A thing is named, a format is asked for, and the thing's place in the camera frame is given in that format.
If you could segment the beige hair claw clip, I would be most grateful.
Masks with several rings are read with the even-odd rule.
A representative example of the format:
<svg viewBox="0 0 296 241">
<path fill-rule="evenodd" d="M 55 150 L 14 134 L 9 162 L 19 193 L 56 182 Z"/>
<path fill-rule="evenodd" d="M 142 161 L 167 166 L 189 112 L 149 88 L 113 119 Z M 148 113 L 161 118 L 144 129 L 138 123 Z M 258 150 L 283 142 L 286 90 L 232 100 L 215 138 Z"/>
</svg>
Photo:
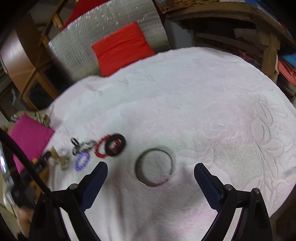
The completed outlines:
<svg viewBox="0 0 296 241">
<path fill-rule="evenodd" d="M 70 158 L 67 155 L 60 155 L 52 146 L 50 148 L 50 162 L 53 166 L 59 165 L 62 171 L 65 171 L 69 166 Z"/>
</svg>

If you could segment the silver gold wristwatch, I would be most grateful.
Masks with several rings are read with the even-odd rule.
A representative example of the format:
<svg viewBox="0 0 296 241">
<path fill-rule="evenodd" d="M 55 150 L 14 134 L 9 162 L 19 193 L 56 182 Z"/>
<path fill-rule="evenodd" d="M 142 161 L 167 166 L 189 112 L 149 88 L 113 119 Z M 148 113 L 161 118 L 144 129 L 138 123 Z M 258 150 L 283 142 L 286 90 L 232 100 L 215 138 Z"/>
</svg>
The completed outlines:
<svg viewBox="0 0 296 241">
<path fill-rule="evenodd" d="M 72 155 L 76 156 L 82 152 L 89 152 L 94 146 L 96 142 L 94 140 L 90 140 L 89 142 L 78 142 L 75 138 L 71 139 L 71 143 L 74 145 L 72 149 Z"/>
</svg>

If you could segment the black wide ring bangle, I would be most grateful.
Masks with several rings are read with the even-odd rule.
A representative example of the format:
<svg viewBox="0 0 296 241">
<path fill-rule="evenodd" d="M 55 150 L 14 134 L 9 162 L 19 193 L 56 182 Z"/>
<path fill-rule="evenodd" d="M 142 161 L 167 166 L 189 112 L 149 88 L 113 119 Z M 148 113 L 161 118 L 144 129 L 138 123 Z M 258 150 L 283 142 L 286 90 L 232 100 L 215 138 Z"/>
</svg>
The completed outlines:
<svg viewBox="0 0 296 241">
<path fill-rule="evenodd" d="M 115 157 L 118 156 L 124 150 L 125 146 L 125 137 L 119 133 L 115 133 L 107 138 L 104 150 L 107 156 Z"/>
</svg>

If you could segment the gold metal bangle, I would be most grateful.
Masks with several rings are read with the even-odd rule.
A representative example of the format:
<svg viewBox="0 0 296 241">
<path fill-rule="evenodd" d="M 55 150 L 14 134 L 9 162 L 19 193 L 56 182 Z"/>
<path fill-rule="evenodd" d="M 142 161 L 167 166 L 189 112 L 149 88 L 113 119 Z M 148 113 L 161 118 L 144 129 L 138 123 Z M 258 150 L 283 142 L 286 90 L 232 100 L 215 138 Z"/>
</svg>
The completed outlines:
<svg viewBox="0 0 296 241">
<path fill-rule="evenodd" d="M 175 169 L 172 155 L 161 148 L 150 148 L 142 152 L 134 165 L 138 181 L 148 187 L 158 187 L 168 182 Z"/>
</svg>

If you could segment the magenta pillow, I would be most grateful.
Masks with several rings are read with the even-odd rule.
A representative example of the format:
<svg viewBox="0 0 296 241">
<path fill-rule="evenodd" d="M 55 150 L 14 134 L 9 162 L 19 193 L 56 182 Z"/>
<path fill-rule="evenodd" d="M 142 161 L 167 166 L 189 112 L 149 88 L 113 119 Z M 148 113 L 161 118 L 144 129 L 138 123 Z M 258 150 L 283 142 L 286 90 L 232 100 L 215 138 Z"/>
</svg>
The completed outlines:
<svg viewBox="0 0 296 241">
<path fill-rule="evenodd" d="M 32 161 L 41 157 L 54 133 L 53 129 L 41 125 L 24 113 L 12 128 L 9 136 Z"/>
</svg>

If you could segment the patterned beige cloth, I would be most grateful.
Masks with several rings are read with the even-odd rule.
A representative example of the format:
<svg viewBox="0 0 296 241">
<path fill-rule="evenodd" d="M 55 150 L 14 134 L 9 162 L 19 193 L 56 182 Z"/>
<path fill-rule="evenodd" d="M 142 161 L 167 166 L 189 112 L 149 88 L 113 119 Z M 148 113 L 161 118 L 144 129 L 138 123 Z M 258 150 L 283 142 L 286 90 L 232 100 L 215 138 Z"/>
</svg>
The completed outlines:
<svg viewBox="0 0 296 241">
<path fill-rule="evenodd" d="M 50 125 L 50 117 L 46 114 L 46 110 L 35 111 L 34 120 L 47 128 Z"/>
</svg>

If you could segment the white textured blanket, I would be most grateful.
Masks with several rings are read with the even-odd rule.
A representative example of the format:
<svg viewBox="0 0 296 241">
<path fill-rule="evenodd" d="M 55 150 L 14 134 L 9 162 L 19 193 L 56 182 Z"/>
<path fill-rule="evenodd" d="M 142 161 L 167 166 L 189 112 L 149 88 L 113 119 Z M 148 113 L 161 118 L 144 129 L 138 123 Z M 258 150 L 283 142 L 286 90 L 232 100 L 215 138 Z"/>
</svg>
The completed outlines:
<svg viewBox="0 0 296 241">
<path fill-rule="evenodd" d="M 295 108 L 260 70 L 209 48 L 157 54 L 110 77 L 78 81 L 47 110 L 49 147 L 71 138 L 120 133 L 126 148 L 107 157 L 108 176 L 86 216 L 101 240 L 200 240 L 216 216 L 195 178 L 203 163 L 238 190 L 260 189 L 269 215 L 295 186 Z M 135 176 L 138 156 L 167 150 L 171 179 L 158 187 Z"/>
</svg>

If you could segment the wooden cabinet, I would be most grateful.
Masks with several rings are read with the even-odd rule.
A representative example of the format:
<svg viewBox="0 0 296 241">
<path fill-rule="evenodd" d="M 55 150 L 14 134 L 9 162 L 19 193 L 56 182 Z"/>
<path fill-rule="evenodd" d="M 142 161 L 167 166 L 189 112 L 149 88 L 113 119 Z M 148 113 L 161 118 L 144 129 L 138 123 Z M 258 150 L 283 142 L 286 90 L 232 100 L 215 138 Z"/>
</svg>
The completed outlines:
<svg viewBox="0 0 296 241">
<path fill-rule="evenodd" d="M 8 76 L 20 92 L 18 98 L 32 110 L 38 108 L 29 99 L 29 92 L 38 83 L 45 92 L 56 99 L 60 93 L 45 75 L 53 61 L 46 47 L 39 41 L 38 31 L 32 16 L 27 13 L 8 35 L 1 47 L 1 62 Z"/>
</svg>

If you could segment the silver foil insulation panel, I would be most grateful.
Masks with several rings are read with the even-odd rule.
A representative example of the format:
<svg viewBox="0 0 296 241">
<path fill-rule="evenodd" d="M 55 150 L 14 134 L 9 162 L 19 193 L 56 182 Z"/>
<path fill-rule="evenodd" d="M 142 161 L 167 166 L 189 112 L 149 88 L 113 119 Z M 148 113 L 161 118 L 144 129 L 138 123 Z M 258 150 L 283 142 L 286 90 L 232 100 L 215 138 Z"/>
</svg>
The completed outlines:
<svg viewBox="0 0 296 241">
<path fill-rule="evenodd" d="M 152 1 L 108 1 L 77 18 L 48 45 L 49 51 L 72 82 L 100 75 L 92 50 L 97 41 L 125 25 L 137 22 L 155 53 L 170 49 L 170 44 Z"/>
</svg>

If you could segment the small red cushion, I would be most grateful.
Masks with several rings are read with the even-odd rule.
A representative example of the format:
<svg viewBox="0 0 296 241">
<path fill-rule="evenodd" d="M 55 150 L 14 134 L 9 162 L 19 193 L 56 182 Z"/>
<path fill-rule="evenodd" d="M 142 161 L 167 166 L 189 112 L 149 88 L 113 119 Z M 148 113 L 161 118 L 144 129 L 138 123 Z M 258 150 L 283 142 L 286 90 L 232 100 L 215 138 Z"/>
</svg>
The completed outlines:
<svg viewBox="0 0 296 241">
<path fill-rule="evenodd" d="M 129 23 L 92 45 L 103 77 L 155 55 L 137 22 Z"/>
</svg>

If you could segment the large red cushion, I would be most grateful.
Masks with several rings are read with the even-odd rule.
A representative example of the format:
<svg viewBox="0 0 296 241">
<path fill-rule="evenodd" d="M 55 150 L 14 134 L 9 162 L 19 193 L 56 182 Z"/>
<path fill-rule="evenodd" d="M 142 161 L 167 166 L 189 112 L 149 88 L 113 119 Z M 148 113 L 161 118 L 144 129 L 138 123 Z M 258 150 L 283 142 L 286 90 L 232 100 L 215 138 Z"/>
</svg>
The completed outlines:
<svg viewBox="0 0 296 241">
<path fill-rule="evenodd" d="M 70 23 L 72 23 L 74 20 L 79 18 L 80 16 L 84 15 L 88 11 L 92 10 L 93 8 L 96 8 L 97 6 L 100 6 L 109 0 L 80 0 L 75 4 L 74 9 L 63 25 L 61 30 L 64 30 Z"/>
</svg>

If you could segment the wooden shelf table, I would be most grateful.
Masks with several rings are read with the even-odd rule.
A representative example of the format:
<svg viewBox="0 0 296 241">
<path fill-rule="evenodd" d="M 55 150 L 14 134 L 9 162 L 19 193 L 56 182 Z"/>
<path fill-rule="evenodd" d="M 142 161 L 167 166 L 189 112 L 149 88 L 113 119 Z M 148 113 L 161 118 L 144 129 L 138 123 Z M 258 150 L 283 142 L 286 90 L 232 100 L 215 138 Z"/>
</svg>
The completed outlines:
<svg viewBox="0 0 296 241">
<path fill-rule="evenodd" d="M 249 3 L 215 2 L 167 12 L 165 17 L 188 30 L 194 46 L 236 54 L 273 82 L 278 56 L 295 51 L 295 40 L 275 18 Z"/>
</svg>

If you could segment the wicker basket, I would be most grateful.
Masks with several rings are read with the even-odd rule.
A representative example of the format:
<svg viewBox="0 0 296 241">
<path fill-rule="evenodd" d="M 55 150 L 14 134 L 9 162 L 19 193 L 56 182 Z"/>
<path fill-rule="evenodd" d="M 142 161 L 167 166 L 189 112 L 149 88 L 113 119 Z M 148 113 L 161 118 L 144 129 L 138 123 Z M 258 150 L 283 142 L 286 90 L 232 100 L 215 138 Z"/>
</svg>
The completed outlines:
<svg viewBox="0 0 296 241">
<path fill-rule="evenodd" d="M 154 3 L 158 10 L 163 13 L 169 13 L 177 11 L 179 9 L 185 9 L 192 6 L 198 6 L 201 4 L 218 3 L 219 0 L 155 0 Z"/>
</svg>

